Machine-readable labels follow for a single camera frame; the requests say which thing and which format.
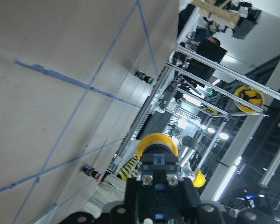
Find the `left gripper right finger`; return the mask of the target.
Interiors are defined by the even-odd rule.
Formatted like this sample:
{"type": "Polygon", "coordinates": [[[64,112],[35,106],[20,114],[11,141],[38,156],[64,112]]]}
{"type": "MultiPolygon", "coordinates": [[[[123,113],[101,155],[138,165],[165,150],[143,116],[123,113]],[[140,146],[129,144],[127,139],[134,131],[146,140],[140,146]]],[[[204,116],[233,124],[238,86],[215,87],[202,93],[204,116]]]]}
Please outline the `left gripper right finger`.
{"type": "Polygon", "coordinates": [[[236,189],[219,201],[201,201],[190,178],[179,174],[178,180],[178,224],[280,224],[264,185],[236,189]]]}

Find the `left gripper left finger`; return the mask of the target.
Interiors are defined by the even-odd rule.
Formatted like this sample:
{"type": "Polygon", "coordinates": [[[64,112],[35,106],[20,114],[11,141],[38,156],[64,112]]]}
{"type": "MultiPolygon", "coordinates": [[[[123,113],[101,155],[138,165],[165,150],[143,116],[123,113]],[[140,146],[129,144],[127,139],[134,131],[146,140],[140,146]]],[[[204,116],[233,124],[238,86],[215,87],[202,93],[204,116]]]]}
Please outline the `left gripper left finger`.
{"type": "Polygon", "coordinates": [[[104,206],[101,215],[95,218],[87,212],[74,212],[62,224],[141,224],[146,218],[153,219],[151,205],[143,196],[147,187],[136,178],[127,179],[124,199],[104,206]]]}

